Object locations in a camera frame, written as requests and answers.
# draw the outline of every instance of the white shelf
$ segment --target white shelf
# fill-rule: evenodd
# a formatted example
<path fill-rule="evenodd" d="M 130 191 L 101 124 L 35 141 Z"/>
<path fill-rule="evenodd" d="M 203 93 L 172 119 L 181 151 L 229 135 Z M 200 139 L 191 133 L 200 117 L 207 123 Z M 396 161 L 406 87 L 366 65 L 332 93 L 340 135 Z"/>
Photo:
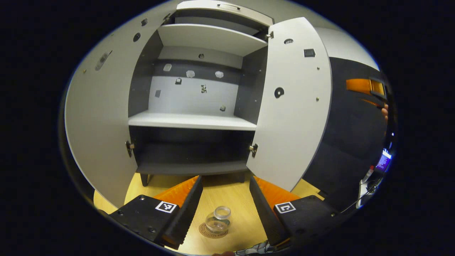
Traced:
<path fill-rule="evenodd" d="M 267 42 L 235 30 L 200 24 L 170 24 L 158 28 L 163 46 L 187 46 L 248 55 Z"/>
<path fill-rule="evenodd" d="M 254 131 L 256 125 L 244 119 L 219 116 L 151 113 L 144 111 L 128 120 L 129 125 L 170 128 Z"/>

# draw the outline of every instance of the black background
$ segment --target black background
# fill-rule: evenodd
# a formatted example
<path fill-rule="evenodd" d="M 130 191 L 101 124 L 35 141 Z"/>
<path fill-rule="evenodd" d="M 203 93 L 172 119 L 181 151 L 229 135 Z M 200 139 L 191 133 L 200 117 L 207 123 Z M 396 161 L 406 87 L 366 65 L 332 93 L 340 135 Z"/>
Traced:
<path fill-rule="evenodd" d="M 7 255 L 155 255 L 77 193 L 60 159 L 61 94 L 84 55 L 153 1 L 37 1 L 2 6 L 7 30 L 4 196 Z M 449 228 L 451 13 L 442 1 L 306 1 L 366 46 L 394 89 L 401 124 L 397 162 L 377 195 L 301 254 L 435 253 L 453 248 Z"/>

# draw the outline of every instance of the human hand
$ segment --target human hand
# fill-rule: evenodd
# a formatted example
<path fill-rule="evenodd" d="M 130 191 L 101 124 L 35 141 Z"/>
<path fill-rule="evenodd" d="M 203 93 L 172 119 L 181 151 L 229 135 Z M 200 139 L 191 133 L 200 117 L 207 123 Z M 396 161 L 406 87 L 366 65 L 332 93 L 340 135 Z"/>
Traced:
<path fill-rule="evenodd" d="M 212 256 L 235 256 L 235 253 L 232 251 L 225 251 L 222 254 L 214 253 Z"/>
<path fill-rule="evenodd" d="M 387 104 L 384 105 L 384 108 L 381 109 L 381 113 L 385 118 L 385 121 L 387 122 L 389 120 L 389 106 Z"/>

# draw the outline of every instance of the drawer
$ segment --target drawer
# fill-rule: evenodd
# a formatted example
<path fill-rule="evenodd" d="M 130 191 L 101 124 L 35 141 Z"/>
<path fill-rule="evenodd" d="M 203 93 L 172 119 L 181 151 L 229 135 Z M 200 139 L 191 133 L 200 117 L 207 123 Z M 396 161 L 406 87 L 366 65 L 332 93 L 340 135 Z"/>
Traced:
<path fill-rule="evenodd" d="M 263 26 L 273 25 L 273 19 L 265 14 L 257 12 L 255 10 L 234 5 L 223 1 L 214 0 L 192 0 L 185 1 L 177 5 L 177 11 L 179 10 L 207 10 L 228 13 L 231 15 L 237 15 L 243 18 L 260 23 Z"/>

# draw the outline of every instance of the open cabinet door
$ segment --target open cabinet door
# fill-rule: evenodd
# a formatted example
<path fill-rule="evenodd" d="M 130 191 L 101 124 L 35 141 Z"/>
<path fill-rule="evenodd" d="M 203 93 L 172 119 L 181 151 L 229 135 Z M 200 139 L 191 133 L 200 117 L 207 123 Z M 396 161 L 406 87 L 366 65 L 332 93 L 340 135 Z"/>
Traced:
<path fill-rule="evenodd" d="M 128 95 L 133 71 L 148 39 L 180 2 L 150 9 L 107 35 L 81 61 L 69 84 L 65 128 L 71 153 L 88 182 L 116 207 L 124 204 L 137 169 L 125 146 L 131 141 Z M 148 23 L 142 25 L 145 18 Z"/>
<path fill-rule="evenodd" d="M 305 18 L 269 27 L 267 73 L 247 167 L 291 191 L 315 155 L 332 95 L 329 57 Z"/>

